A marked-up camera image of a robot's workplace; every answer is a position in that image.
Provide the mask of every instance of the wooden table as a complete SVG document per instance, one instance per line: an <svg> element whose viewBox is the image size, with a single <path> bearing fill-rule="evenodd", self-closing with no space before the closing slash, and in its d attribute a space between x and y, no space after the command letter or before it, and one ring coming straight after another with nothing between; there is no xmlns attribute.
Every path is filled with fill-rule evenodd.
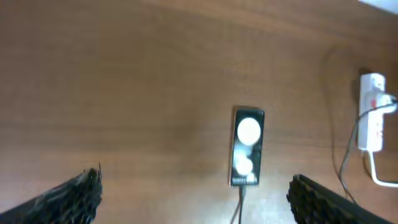
<svg viewBox="0 0 398 224"><path fill-rule="evenodd" d="M356 80L381 72L398 95L397 50L398 17L355 0L3 1L0 211L100 162L95 223L229 223L231 110L249 105L266 122L243 223L293 223L294 174L344 195ZM397 131L388 116L381 179L398 179ZM345 178L398 222L359 151Z"/></svg>

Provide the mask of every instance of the white circle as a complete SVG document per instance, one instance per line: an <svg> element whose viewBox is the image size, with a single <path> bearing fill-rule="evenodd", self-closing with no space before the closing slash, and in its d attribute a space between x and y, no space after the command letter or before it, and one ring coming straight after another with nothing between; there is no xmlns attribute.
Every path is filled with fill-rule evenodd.
<svg viewBox="0 0 398 224"><path fill-rule="evenodd" d="M240 175L249 175L253 170L253 163L248 158L240 158L235 165L235 169Z"/></svg>
<svg viewBox="0 0 398 224"><path fill-rule="evenodd" d="M261 135L260 124L253 118L244 118L238 125L238 138L247 145L252 146Z"/></svg>

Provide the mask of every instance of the white cable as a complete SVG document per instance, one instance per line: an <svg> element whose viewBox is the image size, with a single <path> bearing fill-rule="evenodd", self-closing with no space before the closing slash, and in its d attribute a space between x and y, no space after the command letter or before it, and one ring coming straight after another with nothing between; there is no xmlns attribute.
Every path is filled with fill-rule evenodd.
<svg viewBox="0 0 398 224"><path fill-rule="evenodd" d="M371 164L371 171L372 171L372 179L375 183L377 183L380 186L384 186L384 187L398 187L398 183L391 183L391 182L384 182L384 181L380 181L377 178L376 175L376 166L374 165L374 158L373 158L373 152L368 151L369 153L369 162Z"/></svg>

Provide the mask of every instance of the black rectangular device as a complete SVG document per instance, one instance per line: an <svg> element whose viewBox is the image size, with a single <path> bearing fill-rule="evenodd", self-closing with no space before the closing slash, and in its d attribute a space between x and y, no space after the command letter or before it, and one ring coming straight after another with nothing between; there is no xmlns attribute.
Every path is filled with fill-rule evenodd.
<svg viewBox="0 0 398 224"><path fill-rule="evenodd" d="M229 166L232 187L259 184L264 115L263 110L254 108L234 111Z"/></svg>

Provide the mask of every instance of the black cord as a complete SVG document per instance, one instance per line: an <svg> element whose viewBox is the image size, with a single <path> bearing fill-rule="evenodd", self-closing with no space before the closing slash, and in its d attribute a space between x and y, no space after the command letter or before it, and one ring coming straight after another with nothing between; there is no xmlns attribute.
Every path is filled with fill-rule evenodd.
<svg viewBox="0 0 398 224"><path fill-rule="evenodd" d="M246 196L246 188L244 186L239 187L239 221L238 221L239 224L241 224L242 220L244 196Z"/></svg>
<svg viewBox="0 0 398 224"><path fill-rule="evenodd" d="M381 108L387 108L389 106L394 106L395 104L398 104L397 100L393 100L392 103L389 103L387 105L378 106L378 107L372 108L370 110L367 110L363 114L361 114L361 116L358 116L358 118L355 121L355 124L354 124L354 127L353 127L353 131L351 132L351 137L348 140L348 145L347 145L347 148L346 148L346 154L344 155L344 159L343 159L343 162L341 163L340 171L338 173L338 179L340 180L340 182L341 182L346 194L351 198L353 203L356 204L356 205L357 205L357 203L356 203L353 195L351 195L351 193L348 190L347 184L343 180L343 171L344 171L344 169L345 169L345 167L347 165L347 161L348 161L349 155L351 154L352 148L354 148L353 147L353 139L355 138L355 136L358 133L358 123L363 117L368 115L370 112L376 111L376 110L381 109Z"/></svg>

